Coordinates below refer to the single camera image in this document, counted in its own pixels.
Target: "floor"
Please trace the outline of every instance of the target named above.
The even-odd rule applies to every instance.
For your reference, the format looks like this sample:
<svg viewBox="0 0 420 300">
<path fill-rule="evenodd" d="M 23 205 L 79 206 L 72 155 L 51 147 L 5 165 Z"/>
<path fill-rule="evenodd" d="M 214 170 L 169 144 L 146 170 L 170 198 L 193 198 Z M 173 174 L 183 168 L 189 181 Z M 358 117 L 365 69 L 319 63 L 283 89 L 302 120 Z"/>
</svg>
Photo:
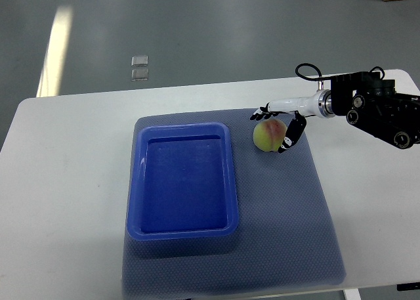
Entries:
<svg viewBox="0 0 420 300">
<path fill-rule="evenodd" d="M 0 147 L 18 104 L 37 94 L 60 6 L 73 12 L 60 95 L 293 77 L 302 62 L 324 74 L 398 68 L 420 87 L 420 0 L 0 0 Z M 138 54 L 147 81 L 131 81 Z M 420 299 L 395 286 L 360 294 Z"/>
</svg>

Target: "gray textured mat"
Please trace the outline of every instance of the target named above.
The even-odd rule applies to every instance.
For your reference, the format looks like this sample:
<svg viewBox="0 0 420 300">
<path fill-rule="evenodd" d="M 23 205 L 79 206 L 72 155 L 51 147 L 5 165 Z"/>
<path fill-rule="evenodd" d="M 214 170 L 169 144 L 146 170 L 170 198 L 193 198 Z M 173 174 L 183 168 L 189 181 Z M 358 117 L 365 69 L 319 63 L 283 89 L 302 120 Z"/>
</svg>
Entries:
<svg viewBox="0 0 420 300">
<path fill-rule="evenodd" d="M 305 135 L 291 150 L 261 152 L 255 110 L 141 118 L 151 125 L 219 121 L 230 130 L 240 223 L 218 240 L 136 242 L 125 234 L 126 299 L 180 299 L 270 288 L 339 284 L 345 269 Z M 290 115 L 279 117 L 286 124 Z"/>
</svg>

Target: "robotic arm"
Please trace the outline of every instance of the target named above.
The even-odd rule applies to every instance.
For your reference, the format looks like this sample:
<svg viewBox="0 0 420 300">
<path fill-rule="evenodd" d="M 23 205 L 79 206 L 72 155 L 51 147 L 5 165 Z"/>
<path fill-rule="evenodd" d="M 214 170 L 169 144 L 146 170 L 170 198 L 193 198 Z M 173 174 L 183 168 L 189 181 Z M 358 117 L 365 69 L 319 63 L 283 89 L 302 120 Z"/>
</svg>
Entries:
<svg viewBox="0 0 420 300">
<path fill-rule="evenodd" d="M 299 68 L 303 66 L 314 68 L 318 77 L 309 78 L 300 74 Z M 251 116 L 251 120 L 258 121 L 281 113 L 295 114 L 278 149 L 279 153 L 296 144 L 305 129 L 305 118 L 309 116 L 346 116 L 349 124 L 399 149 L 420 143 L 420 125 L 417 121 L 420 118 L 420 96 L 396 93 L 395 80 L 384 80 L 382 68 L 322 77 L 316 66 L 304 63 L 298 65 L 295 72 L 305 80 L 318 82 L 315 95 L 274 100 Z M 324 80 L 331 81 L 331 90 L 323 89 Z"/>
</svg>

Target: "blue container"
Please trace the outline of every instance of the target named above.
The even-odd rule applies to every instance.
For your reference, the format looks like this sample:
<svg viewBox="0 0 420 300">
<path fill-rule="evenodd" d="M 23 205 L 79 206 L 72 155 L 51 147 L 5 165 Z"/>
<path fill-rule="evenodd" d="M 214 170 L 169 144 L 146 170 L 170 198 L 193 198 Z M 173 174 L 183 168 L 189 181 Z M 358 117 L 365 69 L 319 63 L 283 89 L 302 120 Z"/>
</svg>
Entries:
<svg viewBox="0 0 420 300">
<path fill-rule="evenodd" d="M 127 212 L 132 239 L 227 236 L 238 220 L 227 126 L 155 126 L 138 133 Z"/>
</svg>

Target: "peach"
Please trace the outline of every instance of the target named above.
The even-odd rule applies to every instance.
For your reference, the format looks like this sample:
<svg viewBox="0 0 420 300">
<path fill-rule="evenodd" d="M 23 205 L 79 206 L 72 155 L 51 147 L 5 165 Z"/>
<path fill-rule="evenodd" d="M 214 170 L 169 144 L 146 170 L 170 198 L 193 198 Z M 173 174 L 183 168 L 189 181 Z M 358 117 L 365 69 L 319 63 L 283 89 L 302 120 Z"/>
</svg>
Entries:
<svg viewBox="0 0 420 300">
<path fill-rule="evenodd" d="M 266 119 L 258 123 L 254 128 L 254 144 L 262 151 L 276 152 L 283 143 L 286 131 L 286 124 L 279 119 Z"/>
</svg>

